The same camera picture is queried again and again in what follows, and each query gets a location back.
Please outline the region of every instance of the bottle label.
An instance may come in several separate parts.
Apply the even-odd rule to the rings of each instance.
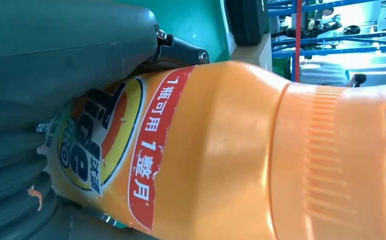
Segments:
[[[151,231],[168,130],[193,69],[120,81],[68,103],[38,149],[56,191]]]
[[[155,179],[161,168],[168,129],[191,69],[168,74],[152,97],[135,141],[129,175],[128,204],[135,219],[152,229]]]

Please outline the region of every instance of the red label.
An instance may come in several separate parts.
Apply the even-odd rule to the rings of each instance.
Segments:
[[[134,218],[149,230],[153,228],[155,177],[161,168],[168,129],[193,68],[177,69],[161,82],[147,107],[135,142],[128,204]]]

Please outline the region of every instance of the orange bottle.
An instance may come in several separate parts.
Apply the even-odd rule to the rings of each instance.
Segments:
[[[69,103],[39,152],[58,193],[162,240],[386,239],[386,85],[147,74]]]

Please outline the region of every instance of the red pole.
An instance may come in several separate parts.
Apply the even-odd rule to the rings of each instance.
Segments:
[[[301,28],[302,28],[302,0],[297,0],[296,3],[296,44],[294,52],[294,79],[296,82],[301,82],[301,72],[299,68],[299,56],[301,55]]]

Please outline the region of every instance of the tide logo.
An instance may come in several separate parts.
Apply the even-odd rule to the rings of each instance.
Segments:
[[[130,79],[92,89],[65,111],[57,155],[69,180],[102,195],[124,159],[143,102],[143,84]]]

